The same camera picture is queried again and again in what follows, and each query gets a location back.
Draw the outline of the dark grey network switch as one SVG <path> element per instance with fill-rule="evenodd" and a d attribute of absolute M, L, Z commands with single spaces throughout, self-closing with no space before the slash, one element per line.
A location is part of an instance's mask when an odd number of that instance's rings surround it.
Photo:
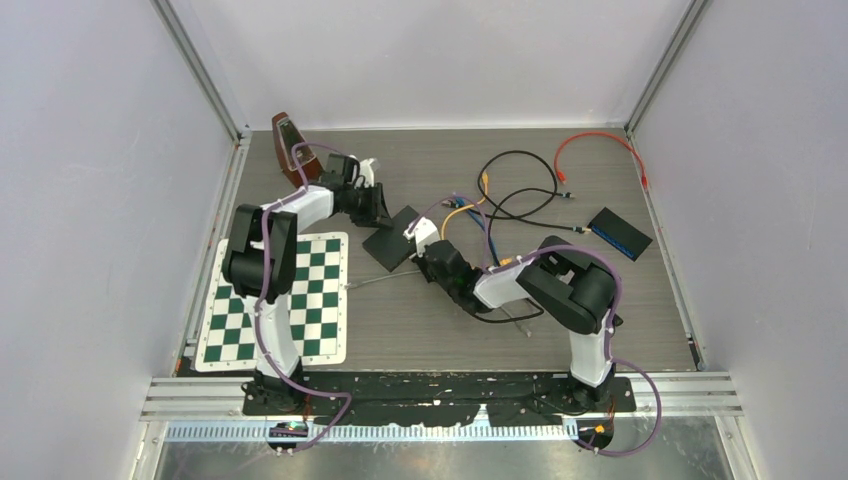
<path fill-rule="evenodd" d="M 393 272 L 416 252 L 415 242 L 404 232 L 417 217 L 415 209 L 404 207 L 392 218 L 393 226 L 375 231 L 362 243 L 363 249 L 386 271 Z"/>

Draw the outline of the black blue network switch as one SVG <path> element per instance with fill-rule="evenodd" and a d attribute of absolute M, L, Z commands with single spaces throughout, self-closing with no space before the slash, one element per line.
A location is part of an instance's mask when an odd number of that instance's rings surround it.
<path fill-rule="evenodd" d="M 588 223 L 588 228 L 631 261 L 637 261 L 653 239 L 609 208 L 603 208 Z"/>

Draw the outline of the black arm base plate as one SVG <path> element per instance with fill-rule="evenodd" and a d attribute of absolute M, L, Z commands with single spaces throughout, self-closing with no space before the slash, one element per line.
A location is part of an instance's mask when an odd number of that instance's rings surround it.
<path fill-rule="evenodd" d="M 334 372 L 298 377 L 298 387 L 260 373 L 245 381 L 246 416 L 294 415 L 326 426 L 466 426 L 486 414 L 497 426 L 554 425 L 565 416 L 631 413 L 631 382 L 599 387 L 550 372 Z"/>

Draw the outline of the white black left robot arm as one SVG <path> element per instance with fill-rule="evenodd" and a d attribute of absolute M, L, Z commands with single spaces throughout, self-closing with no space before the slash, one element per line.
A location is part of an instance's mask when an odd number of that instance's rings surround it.
<path fill-rule="evenodd" d="M 296 277 L 297 242 L 307 227 L 337 213 L 359 227 L 388 229 L 393 222 L 375 158 L 359 160 L 332 153 L 311 181 L 304 170 L 293 193 L 265 206 L 236 210 L 222 272 L 237 295 L 253 303 L 257 366 L 246 388 L 266 397 L 284 414 L 298 412 L 306 399 L 349 402 L 350 394 L 324 392 L 302 383 L 302 360 L 290 328 L 289 295 Z"/>

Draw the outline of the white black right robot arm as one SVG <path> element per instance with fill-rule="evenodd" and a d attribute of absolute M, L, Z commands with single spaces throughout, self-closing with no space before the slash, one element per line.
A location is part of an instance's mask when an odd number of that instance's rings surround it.
<path fill-rule="evenodd" d="M 567 397 L 586 411 L 609 400 L 622 281 L 601 257 L 549 236 L 537 250 L 501 266 L 474 267 L 447 240 L 418 249 L 411 260 L 427 281 L 481 322 L 493 324 L 483 315 L 514 301 L 527 300 L 550 315 L 569 331 Z"/>

